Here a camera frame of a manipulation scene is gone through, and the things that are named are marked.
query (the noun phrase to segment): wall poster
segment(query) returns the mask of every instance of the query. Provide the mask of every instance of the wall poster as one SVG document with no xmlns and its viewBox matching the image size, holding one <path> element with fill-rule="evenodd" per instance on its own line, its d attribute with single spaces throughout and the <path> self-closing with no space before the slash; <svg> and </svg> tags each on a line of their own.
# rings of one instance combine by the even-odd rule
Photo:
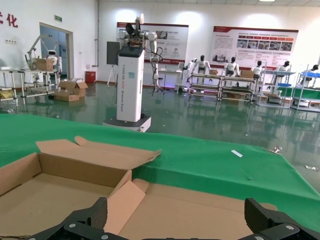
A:
<svg viewBox="0 0 320 240">
<path fill-rule="evenodd" d="M 261 60 L 275 70 L 291 59 L 298 30 L 215 26 L 210 64 L 223 68 L 232 57 L 241 69 L 254 67 Z"/>
<path fill-rule="evenodd" d="M 126 22 L 117 22 L 116 36 L 118 40 L 118 32 L 126 29 Z M 163 49 L 162 64 L 178 64 L 185 62 L 187 52 L 187 41 L 189 25 L 177 24 L 157 24 L 145 23 L 141 25 L 141 30 L 157 34 L 157 47 Z M 146 48 L 150 49 L 149 41 L 146 41 Z M 150 53 L 145 52 L 145 62 L 150 60 Z"/>
</svg>

